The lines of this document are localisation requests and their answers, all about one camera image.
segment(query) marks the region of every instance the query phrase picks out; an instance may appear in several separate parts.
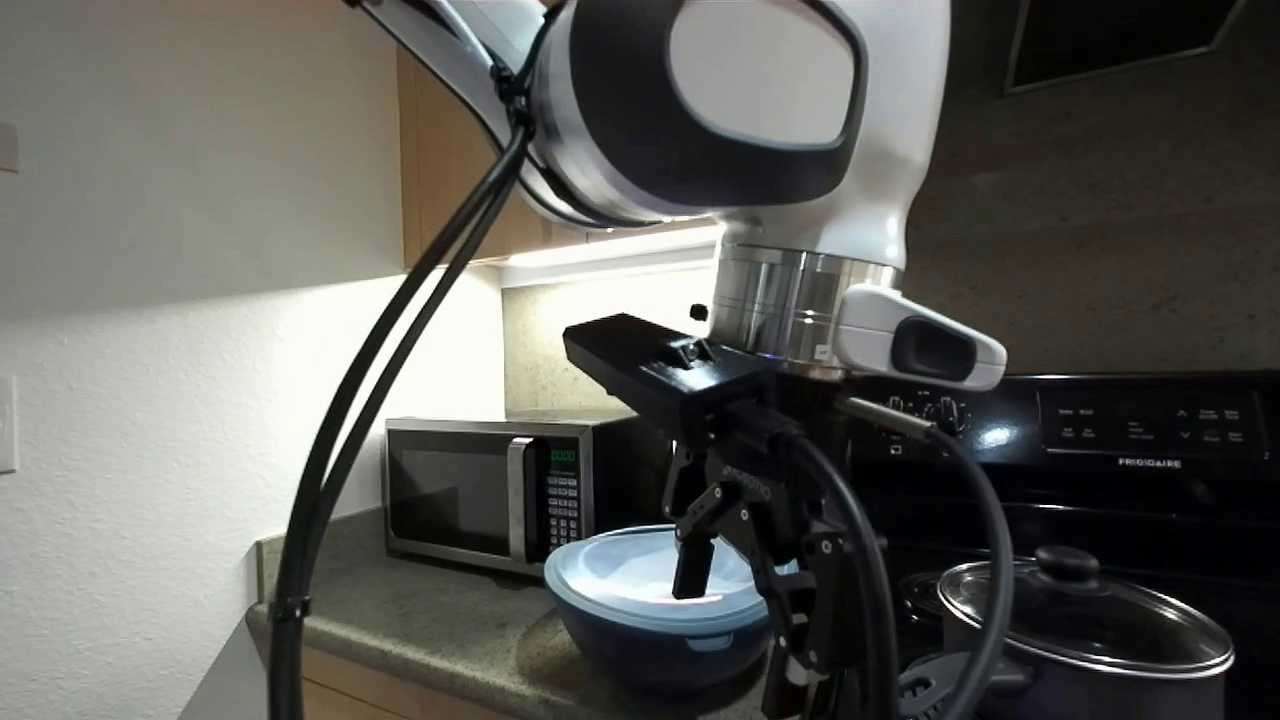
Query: blue bowl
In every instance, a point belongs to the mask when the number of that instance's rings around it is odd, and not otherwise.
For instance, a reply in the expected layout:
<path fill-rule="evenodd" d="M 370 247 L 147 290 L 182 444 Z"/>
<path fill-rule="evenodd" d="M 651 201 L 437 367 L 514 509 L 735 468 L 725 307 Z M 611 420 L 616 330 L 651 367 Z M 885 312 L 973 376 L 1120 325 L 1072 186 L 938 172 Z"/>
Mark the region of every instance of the blue bowl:
<path fill-rule="evenodd" d="M 616 685 L 693 698 L 747 671 L 769 650 L 752 567 L 715 540 L 706 596 L 670 602 L 676 534 L 636 525 L 548 558 L 553 610 L 575 650 Z"/>

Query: electrical outlet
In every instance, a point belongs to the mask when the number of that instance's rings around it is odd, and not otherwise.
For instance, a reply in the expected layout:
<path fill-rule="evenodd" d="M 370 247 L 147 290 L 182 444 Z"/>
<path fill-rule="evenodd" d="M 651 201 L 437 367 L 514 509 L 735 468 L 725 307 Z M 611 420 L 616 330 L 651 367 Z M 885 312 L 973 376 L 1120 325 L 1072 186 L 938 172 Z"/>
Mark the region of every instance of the electrical outlet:
<path fill-rule="evenodd" d="M 15 172 L 15 128 L 0 121 L 0 172 Z"/>
<path fill-rule="evenodd" d="M 15 380 L 0 376 L 0 476 L 15 476 Z"/>

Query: countertop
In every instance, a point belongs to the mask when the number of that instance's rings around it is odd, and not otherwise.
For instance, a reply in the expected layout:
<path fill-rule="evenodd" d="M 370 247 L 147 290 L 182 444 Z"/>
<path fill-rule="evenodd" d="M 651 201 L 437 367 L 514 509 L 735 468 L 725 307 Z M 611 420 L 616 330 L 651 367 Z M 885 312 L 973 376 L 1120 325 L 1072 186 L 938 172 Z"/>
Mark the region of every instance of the countertop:
<path fill-rule="evenodd" d="M 281 540 L 261 540 L 261 605 Z M 759 670 L 694 701 L 647 701 L 601 677 L 553 618 L 539 581 L 401 559 L 383 554 L 378 513 L 334 519 L 325 538 L 307 645 L 418 679 L 437 693 L 555 720 L 744 720 L 759 716 Z"/>

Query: kitchen cabinet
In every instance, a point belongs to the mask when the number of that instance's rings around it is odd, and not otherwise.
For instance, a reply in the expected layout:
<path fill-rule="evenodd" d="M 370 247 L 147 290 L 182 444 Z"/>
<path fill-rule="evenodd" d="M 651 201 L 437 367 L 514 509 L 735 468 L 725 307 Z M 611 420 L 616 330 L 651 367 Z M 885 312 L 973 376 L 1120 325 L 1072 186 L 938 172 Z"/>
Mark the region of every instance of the kitchen cabinet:
<path fill-rule="evenodd" d="M 402 264 L 445 227 L 452 208 L 477 188 L 494 147 L 471 114 L 402 49 L 395 56 L 401 84 L 401 201 L 402 201 Z M 518 192 L 490 223 L 478 256 L 512 256 L 553 244 L 581 244 L 582 227 L 539 216 Z"/>
<path fill-rule="evenodd" d="M 303 650 L 307 720 L 506 720 L 449 693 Z"/>

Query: stove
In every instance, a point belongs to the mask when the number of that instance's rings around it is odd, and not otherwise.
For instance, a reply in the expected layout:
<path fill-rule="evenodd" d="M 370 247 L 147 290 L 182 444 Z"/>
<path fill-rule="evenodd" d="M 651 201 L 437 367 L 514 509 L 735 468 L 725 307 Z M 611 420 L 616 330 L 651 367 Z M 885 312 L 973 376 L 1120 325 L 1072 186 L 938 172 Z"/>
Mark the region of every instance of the stove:
<path fill-rule="evenodd" d="M 1076 546 L 1109 576 L 1231 634 L 1231 720 L 1280 716 L 1280 373 L 1012 376 L 963 398 L 896 380 L 848 391 L 942 425 L 993 476 L 1015 554 Z M 810 425 L 885 538 L 903 662 L 938 650 L 934 573 L 981 559 L 963 482 L 924 444 L 830 412 Z"/>

